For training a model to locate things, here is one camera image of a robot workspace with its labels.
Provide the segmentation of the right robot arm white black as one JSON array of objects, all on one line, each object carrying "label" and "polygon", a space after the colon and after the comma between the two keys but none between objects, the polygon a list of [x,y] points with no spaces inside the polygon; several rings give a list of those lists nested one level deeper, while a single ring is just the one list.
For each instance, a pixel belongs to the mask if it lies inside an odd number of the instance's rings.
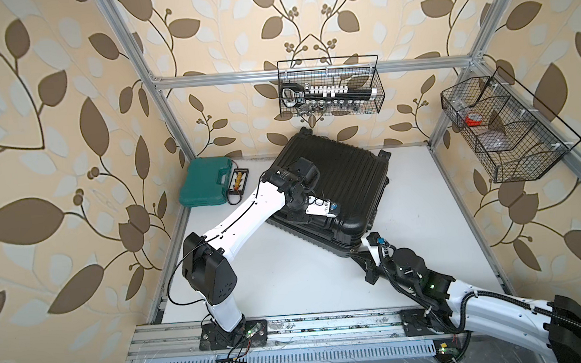
[{"label": "right robot arm white black", "polygon": [[379,240],[350,253],[375,284],[385,278],[416,303],[402,314],[411,327],[442,334],[479,333],[523,347],[554,363],[581,363],[581,305],[557,295],[552,301],[485,290],[429,269],[409,248]]}]

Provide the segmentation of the black hard-shell suitcase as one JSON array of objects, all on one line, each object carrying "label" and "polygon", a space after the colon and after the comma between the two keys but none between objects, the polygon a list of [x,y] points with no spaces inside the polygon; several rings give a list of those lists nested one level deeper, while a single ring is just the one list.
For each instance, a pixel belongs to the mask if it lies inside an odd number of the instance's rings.
[{"label": "black hard-shell suitcase", "polygon": [[288,169],[300,158],[313,163],[320,172],[314,194],[337,203],[339,213],[335,218],[313,215],[307,221],[295,223],[291,211],[282,209],[267,222],[335,255],[350,257],[375,221],[389,183],[391,153],[380,150],[374,154],[302,128],[290,138],[272,165]]}]

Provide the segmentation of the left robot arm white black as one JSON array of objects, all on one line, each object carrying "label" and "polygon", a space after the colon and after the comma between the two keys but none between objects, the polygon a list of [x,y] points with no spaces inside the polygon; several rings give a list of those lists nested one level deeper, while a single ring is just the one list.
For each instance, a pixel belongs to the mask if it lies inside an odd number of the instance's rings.
[{"label": "left robot arm white black", "polygon": [[229,217],[202,236],[192,232],[185,237],[182,275],[200,293],[220,330],[232,333],[244,322],[234,298],[238,277],[232,263],[262,224],[283,209],[292,212],[298,222],[337,216],[340,207],[335,202],[315,196],[319,178],[319,169],[306,158],[287,168],[272,166]]}]

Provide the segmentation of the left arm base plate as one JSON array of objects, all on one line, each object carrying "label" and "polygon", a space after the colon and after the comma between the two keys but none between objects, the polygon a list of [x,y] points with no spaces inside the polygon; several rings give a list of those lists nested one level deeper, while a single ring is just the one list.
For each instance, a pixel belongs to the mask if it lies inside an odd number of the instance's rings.
[{"label": "left arm base plate", "polygon": [[215,351],[231,349],[241,343],[251,342],[251,345],[264,347],[268,339],[267,320],[243,320],[233,331],[225,331],[216,323],[205,324],[201,327],[199,348],[201,351]]}]

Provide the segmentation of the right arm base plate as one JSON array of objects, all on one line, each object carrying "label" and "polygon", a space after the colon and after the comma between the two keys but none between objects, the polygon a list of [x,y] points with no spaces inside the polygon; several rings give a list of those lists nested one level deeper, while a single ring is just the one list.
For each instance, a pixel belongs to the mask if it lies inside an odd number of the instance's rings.
[{"label": "right arm base plate", "polygon": [[449,319],[441,320],[436,313],[425,314],[421,308],[401,310],[399,317],[406,337],[461,334],[468,331],[465,326],[460,326],[459,318],[455,326]]}]

